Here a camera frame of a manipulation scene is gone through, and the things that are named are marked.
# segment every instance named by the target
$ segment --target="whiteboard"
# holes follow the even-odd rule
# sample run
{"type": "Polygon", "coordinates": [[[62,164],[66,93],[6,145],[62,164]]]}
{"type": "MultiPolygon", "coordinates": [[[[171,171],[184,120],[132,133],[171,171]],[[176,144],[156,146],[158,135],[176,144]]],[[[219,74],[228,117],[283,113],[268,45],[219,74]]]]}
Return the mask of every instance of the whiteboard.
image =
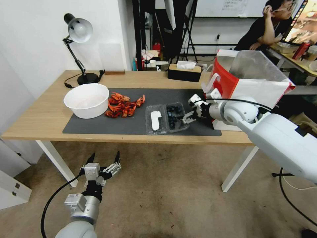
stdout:
{"type": "Polygon", "coordinates": [[[262,17],[267,0],[198,0],[196,17],[262,17]]]}

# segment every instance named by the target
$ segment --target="computer monitor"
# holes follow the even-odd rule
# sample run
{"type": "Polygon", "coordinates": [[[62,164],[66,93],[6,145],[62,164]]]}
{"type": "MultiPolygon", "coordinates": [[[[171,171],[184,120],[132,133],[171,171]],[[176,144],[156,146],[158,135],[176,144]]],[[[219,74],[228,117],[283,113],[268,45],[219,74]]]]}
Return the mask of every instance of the computer monitor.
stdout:
{"type": "Polygon", "coordinates": [[[282,41],[295,45],[317,43],[317,0],[304,0],[282,41]]]}

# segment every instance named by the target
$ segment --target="lamp shade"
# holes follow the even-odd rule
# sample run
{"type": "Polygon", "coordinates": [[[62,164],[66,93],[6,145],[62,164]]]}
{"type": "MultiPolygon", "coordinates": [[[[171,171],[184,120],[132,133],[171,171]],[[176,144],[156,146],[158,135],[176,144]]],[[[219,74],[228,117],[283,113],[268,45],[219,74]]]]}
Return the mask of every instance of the lamp shade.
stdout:
{"type": "Polygon", "coordinates": [[[75,18],[70,13],[65,14],[64,20],[68,25],[68,34],[74,42],[84,43],[92,36],[93,30],[89,21],[82,18],[75,18]]]}

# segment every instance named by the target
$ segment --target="black desk mat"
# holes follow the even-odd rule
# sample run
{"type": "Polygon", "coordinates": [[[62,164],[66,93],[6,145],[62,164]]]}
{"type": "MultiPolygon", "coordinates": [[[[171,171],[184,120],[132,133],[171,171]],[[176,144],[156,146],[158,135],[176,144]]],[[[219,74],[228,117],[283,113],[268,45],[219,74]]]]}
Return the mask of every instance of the black desk mat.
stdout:
{"type": "MultiPolygon", "coordinates": [[[[201,89],[109,89],[111,92],[117,92],[129,96],[131,101],[135,101],[143,94],[145,103],[136,109],[133,117],[127,118],[109,118],[104,114],[92,118],[81,119],[75,114],[72,115],[63,133],[66,134],[114,134],[114,135],[146,135],[145,126],[145,108],[149,105],[166,104],[181,102],[184,105],[185,112],[192,111],[188,105],[188,99],[198,94],[202,97],[201,89]]],[[[192,122],[190,127],[181,132],[168,133],[166,135],[175,136],[221,136],[220,130],[214,130],[210,119],[201,118],[192,122]]]]}

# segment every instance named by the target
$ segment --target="lamp base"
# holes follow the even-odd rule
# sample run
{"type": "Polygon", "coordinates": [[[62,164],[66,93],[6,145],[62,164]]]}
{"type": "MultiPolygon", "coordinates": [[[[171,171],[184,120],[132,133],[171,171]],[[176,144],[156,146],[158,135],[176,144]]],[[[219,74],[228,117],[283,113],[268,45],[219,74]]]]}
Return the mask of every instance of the lamp base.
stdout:
{"type": "Polygon", "coordinates": [[[77,82],[79,85],[87,84],[87,83],[98,83],[99,77],[94,73],[87,73],[86,77],[81,75],[78,77],[77,82]]]}

